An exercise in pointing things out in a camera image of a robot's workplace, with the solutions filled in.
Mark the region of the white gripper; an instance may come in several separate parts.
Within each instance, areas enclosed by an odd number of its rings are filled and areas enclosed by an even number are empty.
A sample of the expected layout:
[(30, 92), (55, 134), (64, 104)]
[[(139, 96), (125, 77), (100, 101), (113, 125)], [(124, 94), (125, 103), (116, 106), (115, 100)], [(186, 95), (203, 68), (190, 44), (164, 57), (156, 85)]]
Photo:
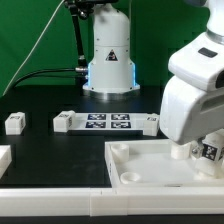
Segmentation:
[[(224, 128), (224, 88), (206, 92), (173, 76), (167, 83), (160, 110), (160, 129), (183, 145)], [(193, 141), (191, 155), (202, 156), (202, 140)]]

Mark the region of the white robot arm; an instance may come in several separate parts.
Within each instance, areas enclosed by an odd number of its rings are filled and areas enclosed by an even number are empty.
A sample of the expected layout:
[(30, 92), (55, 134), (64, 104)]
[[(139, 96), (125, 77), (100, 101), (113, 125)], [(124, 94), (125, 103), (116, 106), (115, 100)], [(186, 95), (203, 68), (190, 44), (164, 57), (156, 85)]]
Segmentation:
[[(160, 129), (183, 145), (224, 128), (224, 0), (184, 0), (210, 10), (207, 30), (168, 62)], [(84, 93), (117, 99), (140, 90), (130, 59), (130, 22), (108, 1), (94, 7), (94, 57), (87, 66)]]

